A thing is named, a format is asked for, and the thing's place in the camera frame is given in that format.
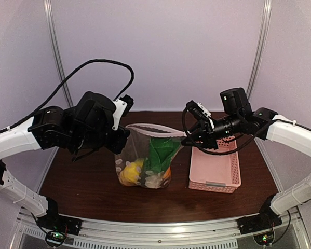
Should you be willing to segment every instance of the wooden table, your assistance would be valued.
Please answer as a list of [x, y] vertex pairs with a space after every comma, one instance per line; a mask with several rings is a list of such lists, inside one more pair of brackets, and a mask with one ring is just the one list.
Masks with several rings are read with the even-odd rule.
[[[212, 113], [214, 118], [223, 115]], [[122, 119], [122, 125], [138, 122], [182, 130], [181, 112], [135, 112]], [[187, 115], [187, 124], [193, 123]], [[156, 190], [122, 186], [114, 155], [105, 148], [75, 163], [71, 158], [67, 150], [58, 151], [40, 193], [56, 200], [60, 213], [84, 218], [171, 223], [234, 217], [257, 213], [277, 192], [255, 142], [239, 152], [242, 185], [233, 194], [188, 189], [189, 147], [175, 157], [170, 185]]]

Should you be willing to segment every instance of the pink plastic basket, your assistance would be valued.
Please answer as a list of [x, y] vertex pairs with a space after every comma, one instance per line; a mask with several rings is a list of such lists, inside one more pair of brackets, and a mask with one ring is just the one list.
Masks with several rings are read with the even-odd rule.
[[[237, 148], [236, 141], [225, 143], [217, 140], [219, 149], [225, 152]], [[221, 193], [233, 193], [241, 185], [238, 153], [213, 156], [192, 148], [189, 188]]]

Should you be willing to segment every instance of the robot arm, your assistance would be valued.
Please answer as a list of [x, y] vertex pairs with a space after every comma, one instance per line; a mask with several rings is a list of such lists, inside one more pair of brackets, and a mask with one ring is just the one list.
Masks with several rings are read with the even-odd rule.
[[[187, 103], [182, 117], [183, 128], [187, 135], [182, 142], [183, 145], [195, 146], [212, 155], [227, 155], [240, 150], [247, 143], [229, 153], [217, 153], [209, 149], [218, 148], [217, 139], [242, 133], [253, 135], [250, 141], [259, 137], [287, 145], [311, 157], [311, 129], [266, 108], [253, 112], [243, 88], [229, 89], [220, 93], [220, 96], [228, 116], [219, 120], [211, 119], [205, 108], [200, 107], [200, 103], [193, 101]], [[190, 112], [197, 119], [197, 123], [189, 130], [184, 121], [186, 112]], [[239, 220], [241, 233], [267, 229], [271, 222], [279, 221], [280, 214], [309, 200], [311, 200], [311, 174], [286, 191], [270, 196], [256, 217], [241, 218]]]
[[28, 209], [38, 218], [41, 227], [56, 230], [65, 224], [69, 233], [78, 234], [76, 227], [81, 227], [81, 220], [59, 215], [54, 200], [38, 195], [19, 182], [2, 159], [55, 146], [67, 148], [74, 155], [73, 160], [90, 154], [78, 156], [81, 150], [94, 152], [103, 146], [118, 154], [130, 134], [119, 122], [132, 105], [133, 99], [127, 95], [111, 101], [101, 94], [86, 92], [75, 107], [44, 108], [24, 123], [0, 133], [0, 193]]

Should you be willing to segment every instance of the white wall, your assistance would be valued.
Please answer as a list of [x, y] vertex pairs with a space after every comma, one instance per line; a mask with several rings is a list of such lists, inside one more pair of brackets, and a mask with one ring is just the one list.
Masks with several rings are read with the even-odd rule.
[[[42, 0], [0, 0], [0, 129], [37, 107], [58, 84]], [[61, 92], [51, 102], [66, 108]], [[43, 177], [51, 151], [4, 160], [31, 189]], [[0, 196], [0, 248], [6, 248], [19, 207]]]
[[[311, 0], [272, 2], [251, 103], [254, 109], [268, 107], [311, 127]], [[285, 189], [311, 172], [311, 159], [305, 155], [271, 142], [264, 145]], [[311, 201], [300, 210], [311, 239]]]
[[[194, 99], [222, 110], [219, 93], [247, 87], [264, 1], [53, 0], [65, 73], [91, 58], [132, 66], [134, 110], [182, 110]], [[77, 103], [86, 90], [114, 97], [129, 72], [91, 65], [70, 80]]]

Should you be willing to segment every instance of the mesh bag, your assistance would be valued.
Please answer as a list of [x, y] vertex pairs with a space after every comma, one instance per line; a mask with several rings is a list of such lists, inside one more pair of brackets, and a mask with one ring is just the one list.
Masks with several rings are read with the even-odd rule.
[[164, 188], [171, 180], [170, 165], [182, 148], [182, 131], [157, 124], [126, 126], [130, 136], [121, 154], [115, 155], [116, 172], [124, 186]]

